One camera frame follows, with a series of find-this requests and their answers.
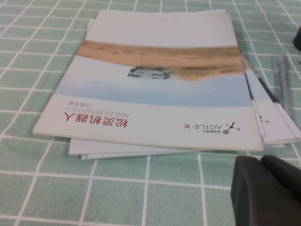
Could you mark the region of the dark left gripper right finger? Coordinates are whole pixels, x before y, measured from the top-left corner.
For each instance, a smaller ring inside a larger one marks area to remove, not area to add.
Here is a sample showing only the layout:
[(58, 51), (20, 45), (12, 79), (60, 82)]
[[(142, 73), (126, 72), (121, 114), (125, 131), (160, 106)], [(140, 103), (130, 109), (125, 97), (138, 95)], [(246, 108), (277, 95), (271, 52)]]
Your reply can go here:
[(298, 202), (301, 201), (301, 169), (273, 155), (262, 156), (261, 163)]

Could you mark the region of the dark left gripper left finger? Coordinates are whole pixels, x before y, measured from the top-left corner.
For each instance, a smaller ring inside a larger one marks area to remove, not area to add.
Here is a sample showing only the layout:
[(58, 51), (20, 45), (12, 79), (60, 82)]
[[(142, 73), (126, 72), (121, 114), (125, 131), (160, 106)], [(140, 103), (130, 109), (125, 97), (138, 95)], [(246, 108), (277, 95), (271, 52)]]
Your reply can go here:
[(299, 226), (301, 202), (283, 187), (260, 159), (235, 159), (231, 201), (237, 226)]

